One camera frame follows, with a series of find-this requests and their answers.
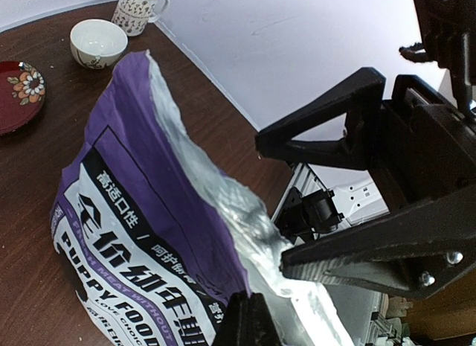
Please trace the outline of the purple puppy food bag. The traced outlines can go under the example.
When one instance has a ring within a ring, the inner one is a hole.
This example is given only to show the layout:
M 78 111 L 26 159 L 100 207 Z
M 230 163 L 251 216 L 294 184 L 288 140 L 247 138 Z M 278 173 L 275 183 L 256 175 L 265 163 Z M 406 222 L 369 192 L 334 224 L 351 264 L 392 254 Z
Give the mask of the purple puppy food bag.
M 325 287 L 282 276 L 265 204 L 182 123 L 148 51 L 118 62 L 63 169 L 54 248 L 114 345 L 212 345 L 231 296 L 262 294 L 282 345 L 351 345 Z

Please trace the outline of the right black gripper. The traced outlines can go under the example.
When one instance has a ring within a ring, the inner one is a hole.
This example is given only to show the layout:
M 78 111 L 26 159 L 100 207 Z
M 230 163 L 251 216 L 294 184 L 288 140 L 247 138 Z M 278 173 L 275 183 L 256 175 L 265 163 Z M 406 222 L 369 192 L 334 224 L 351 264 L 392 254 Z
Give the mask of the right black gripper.
M 475 124 L 416 75 L 395 79 L 371 67 L 255 136 L 266 158 L 367 170 L 390 211 L 475 187 Z

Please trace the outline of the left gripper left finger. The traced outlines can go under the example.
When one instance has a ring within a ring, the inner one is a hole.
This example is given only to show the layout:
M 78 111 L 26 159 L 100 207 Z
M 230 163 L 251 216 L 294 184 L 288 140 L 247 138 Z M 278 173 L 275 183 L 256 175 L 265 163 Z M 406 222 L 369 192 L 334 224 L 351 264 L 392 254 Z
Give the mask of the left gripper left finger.
M 259 300 L 257 293 L 250 295 L 247 292 L 234 293 L 212 345 L 258 345 L 255 316 Z

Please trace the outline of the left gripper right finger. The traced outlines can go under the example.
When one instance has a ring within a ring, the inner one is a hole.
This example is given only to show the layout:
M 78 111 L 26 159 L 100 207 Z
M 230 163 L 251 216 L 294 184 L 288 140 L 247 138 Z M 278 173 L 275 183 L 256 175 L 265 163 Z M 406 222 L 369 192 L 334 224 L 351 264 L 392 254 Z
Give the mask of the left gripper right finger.
M 262 294 L 251 296 L 251 344 L 281 346 L 271 314 Z

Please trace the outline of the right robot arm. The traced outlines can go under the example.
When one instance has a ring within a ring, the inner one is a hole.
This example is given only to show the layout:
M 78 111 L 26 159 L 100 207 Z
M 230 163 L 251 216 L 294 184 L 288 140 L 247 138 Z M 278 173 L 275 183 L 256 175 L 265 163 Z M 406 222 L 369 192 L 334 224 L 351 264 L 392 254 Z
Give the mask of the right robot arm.
M 261 130 L 266 158 L 366 170 L 373 185 L 299 196 L 278 219 L 302 245 L 289 279 L 427 298 L 475 267 L 475 0 L 414 0 L 421 41 L 400 48 L 449 71 L 453 100 L 415 75 L 363 67 Z

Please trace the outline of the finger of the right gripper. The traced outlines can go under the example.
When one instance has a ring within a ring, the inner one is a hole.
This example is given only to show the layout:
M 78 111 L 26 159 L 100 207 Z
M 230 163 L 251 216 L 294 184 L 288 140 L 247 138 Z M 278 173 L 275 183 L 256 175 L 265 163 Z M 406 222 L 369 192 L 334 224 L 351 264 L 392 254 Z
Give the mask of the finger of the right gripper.
M 285 278 L 428 298 L 475 269 L 475 186 L 281 254 Z

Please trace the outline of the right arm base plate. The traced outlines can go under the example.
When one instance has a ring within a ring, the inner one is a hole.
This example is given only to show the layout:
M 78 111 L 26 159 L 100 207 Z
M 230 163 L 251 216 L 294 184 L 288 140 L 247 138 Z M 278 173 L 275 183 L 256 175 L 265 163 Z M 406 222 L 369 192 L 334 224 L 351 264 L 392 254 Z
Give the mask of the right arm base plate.
M 293 245 L 298 243 L 298 238 L 304 243 L 315 240 L 315 232 L 309 224 L 309 218 L 303 205 L 303 195 L 296 187 L 290 188 L 287 193 L 274 218 L 274 224 L 280 234 Z

